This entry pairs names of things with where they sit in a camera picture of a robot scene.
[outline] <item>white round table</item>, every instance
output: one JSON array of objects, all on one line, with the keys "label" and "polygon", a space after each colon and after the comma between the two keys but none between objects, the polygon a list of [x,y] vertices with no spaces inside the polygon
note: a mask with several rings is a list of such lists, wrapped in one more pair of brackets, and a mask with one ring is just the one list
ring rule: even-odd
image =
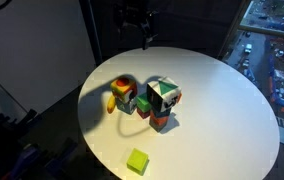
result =
[{"label": "white round table", "polygon": [[[161,132],[135,111],[108,114],[110,83],[121,75],[146,84],[168,76],[182,98]],[[261,92],[224,63],[193,51],[128,51],[97,67],[78,100],[82,134],[95,156],[121,179],[261,180],[279,150],[275,115]],[[149,155],[143,176],[127,168],[133,148]]]}]

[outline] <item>green cube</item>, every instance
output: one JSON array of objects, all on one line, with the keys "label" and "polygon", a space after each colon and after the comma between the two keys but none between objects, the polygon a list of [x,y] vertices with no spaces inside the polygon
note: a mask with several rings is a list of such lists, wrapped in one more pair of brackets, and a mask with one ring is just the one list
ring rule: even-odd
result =
[{"label": "green cube", "polygon": [[144,113],[151,109],[151,104],[147,99],[146,93],[137,96],[137,106]]},{"label": "green cube", "polygon": [[128,161],[126,162],[127,167],[139,175],[143,175],[148,158],[149,156],[147,154],[134,148]]}]

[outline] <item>robotic arm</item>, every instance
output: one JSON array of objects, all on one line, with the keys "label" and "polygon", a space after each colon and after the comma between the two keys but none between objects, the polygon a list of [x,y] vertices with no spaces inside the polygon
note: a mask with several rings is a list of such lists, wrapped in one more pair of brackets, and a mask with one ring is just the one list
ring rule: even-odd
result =
[{"label": "robotic arm", "polygon": [[114,22],[118,32],[126,25],[133,25],[142,31],[142,48],[149,47],[149,43],[158,35],[157,24],[159,13],[149,11],[148,0],[123,0],[123,4],[114,6]]}]

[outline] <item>stacked blocks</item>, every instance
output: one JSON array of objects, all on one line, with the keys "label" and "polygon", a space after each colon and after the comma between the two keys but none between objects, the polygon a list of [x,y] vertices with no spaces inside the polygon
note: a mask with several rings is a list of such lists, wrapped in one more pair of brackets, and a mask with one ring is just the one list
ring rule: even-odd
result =
[{"label": "stacked blocks", "polygon": [[152,109],[150,112],[150,126],[161,131],[169,119],[171,108],[180,100],[181,88],[168,77],[151,81],[147,85],[147,99]]},{"label": "stacked blocks", "polygon": [[147,118],[150,115],[151,104],[147,99],[146,93],[136,97],[137,99],[137,112],[143,118]]},{"label": "stacked blocks", "polygon": [[111,83],[111,89],[117,108],[127,114],[132,114],[136,108],[136,82],[127,77],[120,77]]},{"label": "stacked blocks", "polygon": [[127,167],[139,175],[143,175],[148,158],[149,156],[147,154],[134,148],[128,161],[126,162]]}]

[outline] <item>dark wall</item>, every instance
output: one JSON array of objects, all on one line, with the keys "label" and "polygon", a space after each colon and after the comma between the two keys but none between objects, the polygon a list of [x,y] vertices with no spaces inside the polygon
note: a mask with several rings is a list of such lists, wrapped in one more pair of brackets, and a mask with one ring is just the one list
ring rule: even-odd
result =
[{"label": "dark wall", "polygon": [[[113,21],[116,0],[92,0],[103,59],[141,48],[142,33],[127,27],[120,37]],[[149,9],[160,12],[159,35],[150,46],[190,49],[217,57],[240,0],[150,0]]]}]

